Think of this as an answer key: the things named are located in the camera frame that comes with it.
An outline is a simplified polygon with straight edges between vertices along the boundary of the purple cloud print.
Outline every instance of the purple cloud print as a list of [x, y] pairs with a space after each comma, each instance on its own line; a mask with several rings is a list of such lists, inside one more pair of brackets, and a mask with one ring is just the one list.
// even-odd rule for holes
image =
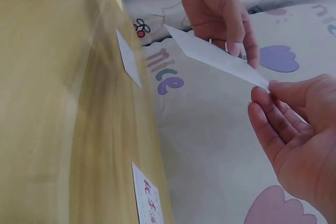
[[260, 50], [260, 64], [270, 70], [291, 73], [299, 69], [295, 53], [288, 46], [270, 46]]

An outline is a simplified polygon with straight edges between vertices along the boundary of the pink cloud print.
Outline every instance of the pink cloud print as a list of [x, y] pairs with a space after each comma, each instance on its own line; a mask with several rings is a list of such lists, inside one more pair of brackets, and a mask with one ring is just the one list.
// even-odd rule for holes
[[315, 215], [304, 214], [299, 200], [285, 200], [280, 186], [271, 186], [256, 198], [244, 224], [317, 224], [317, 219]]

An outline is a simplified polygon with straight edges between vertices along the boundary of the wooden cabinet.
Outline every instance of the wooden cabinet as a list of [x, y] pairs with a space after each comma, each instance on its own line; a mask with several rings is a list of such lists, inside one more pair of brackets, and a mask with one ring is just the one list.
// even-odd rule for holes
[[[114, 0], [0, 0], [0, 223], [138, 223], [131, 162], [174, 223], [141, 45]], [[134, 49], [124, 72], [116, 28]]]

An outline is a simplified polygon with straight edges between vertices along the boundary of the palm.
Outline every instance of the palm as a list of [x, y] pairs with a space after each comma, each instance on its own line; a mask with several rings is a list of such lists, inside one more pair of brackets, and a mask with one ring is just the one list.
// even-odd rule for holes
[[315, 201], [325, 156], [324, 148], [318, 148], [318, 135], [312, 129], [299, 133], [279, 153], [275, 171], [284, 189], [293, 196]]
[[[314, 101], [320, 92], [312, 92]], [[301, 109], [301, 114], [311, 125], [302, 122], [285, 103], [260, 88], [252, 91], [249, 117], [260, 143], [272, 163], [279, 182], [293, 196], [309, 202], [321, 201], [327, 191], [330, 175], [334, 176], [336, 164], [336, 139], [323, 122], [331, 121], [328, 113], [319, 112], [315, 106]], [[323, 104], [323, 101], [308, 102]]]
[[195, 35], [238, 56], [245, 47], [248, 63], [257, 68], [259, 49], [246, 9], [239, 0], [182, 0]]

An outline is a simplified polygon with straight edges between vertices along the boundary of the bed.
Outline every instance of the bed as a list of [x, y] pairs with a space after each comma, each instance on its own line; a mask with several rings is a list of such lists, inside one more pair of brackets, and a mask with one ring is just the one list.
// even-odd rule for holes
[[[240, 0], [267, 79], [334, 73], [335, 0]], [[176, 223], [324, 218], [278, 184], [247, 116], [252, 85], [183, 54], [163, 24], [190, 30], [181, 0], [125, 0], [144, 47]]]

